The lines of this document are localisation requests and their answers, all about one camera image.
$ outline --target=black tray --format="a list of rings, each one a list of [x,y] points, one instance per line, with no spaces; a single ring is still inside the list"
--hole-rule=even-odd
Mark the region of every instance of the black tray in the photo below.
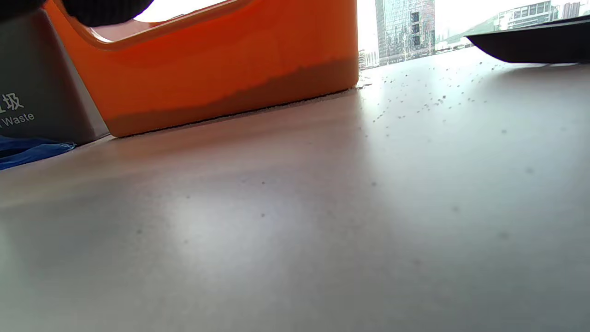
[[[482,51],[505,62],[590,62],[590,15],[466,37]]]

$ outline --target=gray bin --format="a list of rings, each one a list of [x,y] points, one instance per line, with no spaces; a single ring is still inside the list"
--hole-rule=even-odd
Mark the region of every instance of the gray bin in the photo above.
[[[0,24],[0,135],[86,144],[108,129],[43,10]]]

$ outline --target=chinese characters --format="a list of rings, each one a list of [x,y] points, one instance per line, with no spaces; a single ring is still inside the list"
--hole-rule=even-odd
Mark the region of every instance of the chinese characters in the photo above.
[[[25,108],[25,106],[21,104],[21,99],[14,92],[2,95],[2,100],[4,101],[4,105],[0,103],[0,113],[6,112],[6,109],[4,109],[4,107],[6,107],[8,110],[17,110],[19,108]]]

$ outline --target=blue plastic bag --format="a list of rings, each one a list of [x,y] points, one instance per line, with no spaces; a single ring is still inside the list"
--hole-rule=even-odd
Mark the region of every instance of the blue plastic bag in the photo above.
[[[43,138],[0,136],[0,170],[60,155],[75,147],[72,142],[58,143]]]

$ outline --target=sky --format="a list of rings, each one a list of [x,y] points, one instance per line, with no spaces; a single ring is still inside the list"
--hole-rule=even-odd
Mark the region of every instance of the sky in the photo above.
[[[154,0],[153,4],[136,19],[144,22],[165,21],[188,14],[223,0]],[[437,35],[461,33],[474,25],[508,9],[535,4],[543,0],[435,0],[435,30]],[[589,0],[575,0],[587,4]],[[573,0],[552,0],[561,5]],[[375,0],[357,0],[359,20],[359,49],[376,51],[377,22]]]

